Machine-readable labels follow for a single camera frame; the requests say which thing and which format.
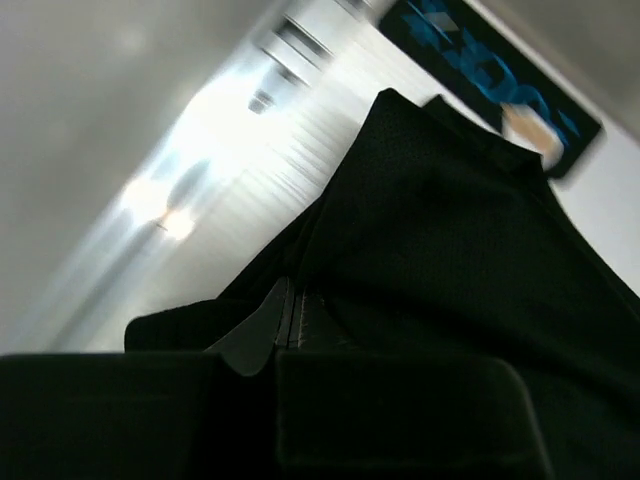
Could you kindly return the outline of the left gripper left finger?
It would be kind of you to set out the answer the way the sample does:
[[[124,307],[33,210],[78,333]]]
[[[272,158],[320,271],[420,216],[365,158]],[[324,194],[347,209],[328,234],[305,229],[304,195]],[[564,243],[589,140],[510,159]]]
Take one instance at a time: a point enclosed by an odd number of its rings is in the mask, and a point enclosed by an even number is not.
[[[202,352],[4,357],[2,477],[274,476],[273,350],[290,300],[278,281]]]

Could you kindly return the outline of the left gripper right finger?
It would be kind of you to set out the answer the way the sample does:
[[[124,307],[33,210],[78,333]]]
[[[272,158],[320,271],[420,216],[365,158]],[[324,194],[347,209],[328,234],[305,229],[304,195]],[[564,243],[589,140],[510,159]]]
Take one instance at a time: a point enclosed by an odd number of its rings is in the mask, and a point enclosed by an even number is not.
[[[287,479],[550,479],[528,390],[503,361],[359,351],[316,295],[275,362]]]

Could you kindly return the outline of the black t shirt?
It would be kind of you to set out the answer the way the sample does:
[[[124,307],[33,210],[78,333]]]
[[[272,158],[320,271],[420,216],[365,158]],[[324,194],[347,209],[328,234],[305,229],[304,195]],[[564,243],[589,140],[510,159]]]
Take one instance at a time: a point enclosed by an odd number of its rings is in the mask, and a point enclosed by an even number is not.
[[[539,157],[434,98],[378,94],[320,197],[214,299],[132,320],[129,351],[198,351],[287,279],[298,344],[512,365],[562,479],[639,475],[639,299]]]

